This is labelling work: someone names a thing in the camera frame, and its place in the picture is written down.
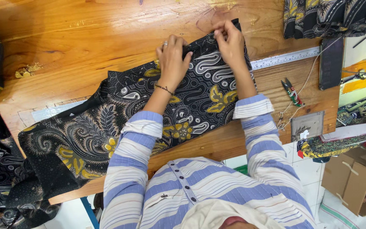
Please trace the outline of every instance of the bracelet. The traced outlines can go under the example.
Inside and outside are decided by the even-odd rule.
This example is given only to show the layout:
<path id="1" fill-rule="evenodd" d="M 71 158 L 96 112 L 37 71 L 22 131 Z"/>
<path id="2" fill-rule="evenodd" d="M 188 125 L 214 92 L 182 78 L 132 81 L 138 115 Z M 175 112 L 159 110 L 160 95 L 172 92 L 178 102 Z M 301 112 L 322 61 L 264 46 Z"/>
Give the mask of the bracelet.
<path id="1" fill-rule="evenodd" d="M 169 92 L 171 95 L 175 95 L 173 92 L 170 92 L 170 91 L 168 90 L 168 87 L 167 87 L 167 86 L 162 87 L 162 86 L 158 85 L 157 83 L 155 83 L 155 87 L 162 88 L 163 90 L 165 90 L 165 91 Z"/>

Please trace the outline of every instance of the blue and white striped shirt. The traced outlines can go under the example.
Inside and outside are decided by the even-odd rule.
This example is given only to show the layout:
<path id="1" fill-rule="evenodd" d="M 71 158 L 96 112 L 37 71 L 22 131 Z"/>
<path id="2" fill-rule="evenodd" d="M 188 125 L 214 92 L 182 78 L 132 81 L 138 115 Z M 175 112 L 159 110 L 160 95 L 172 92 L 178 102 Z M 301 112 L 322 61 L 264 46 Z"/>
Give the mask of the blue and white striped shirt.
<path id="1" fill-rule="evenodd" d="M 288 229 L 316 228 L 302 185 L 279 141 L 270 100 L 236 103 L 246 136 L 248 176 L 204 157 L 169 161 L 148 182 L 148 160 L 162 136 L 161 115 L 141 111 L 125 124 L 110 159 L 100 228 L 178 228 L 196 203 L 218 198 L 265 213 Z"/>

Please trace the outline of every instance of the wood grain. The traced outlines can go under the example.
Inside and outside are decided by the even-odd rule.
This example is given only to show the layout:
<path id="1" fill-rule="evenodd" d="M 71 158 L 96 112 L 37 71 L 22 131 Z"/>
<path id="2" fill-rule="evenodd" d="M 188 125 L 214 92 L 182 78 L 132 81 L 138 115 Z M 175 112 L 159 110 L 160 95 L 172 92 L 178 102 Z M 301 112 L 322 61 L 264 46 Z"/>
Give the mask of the wood grain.
<path id="1" fill-rule="evenodd" d="M 240 19 L 252 60 L 318 46 L 319 39 L 283 39 L 283 9 L 280 0 L 0 0 L 0 37 L 5 48 L 0 113 L 18 142 L 18 133 L 26 127 L 19 114 L 90 96 L 108 70 L 124 71 L 155 59 L 155 48 L 170 34 L 192 42 L 223 19 Z M 254 72 L 258 90 L 274 104 L 276 121 L 290 102 L 280 80 L 287 77 L 299 90 L 312 63 L 310 58 Z M 21 70 L 30 76 L 16 78 Z M 338 94 L 338 87 L 318 90 L 316 63 L 301 93 L 307 106 L 296 116 L 325 110 L 324 132 L 334 131 Z M 291 106 L 285 120 L 295 110 Z M 281 132 L 281 140 L 290 142 L 290 126 Z M 167 161 L 179 157 L 206 156 L 219 161 L 242 154 L 244 136 L 234 121 L 154 156 L 148 173 L 151 177 Z M 63 202 L 102 190 L 100 178 L 50 201 Z"/>

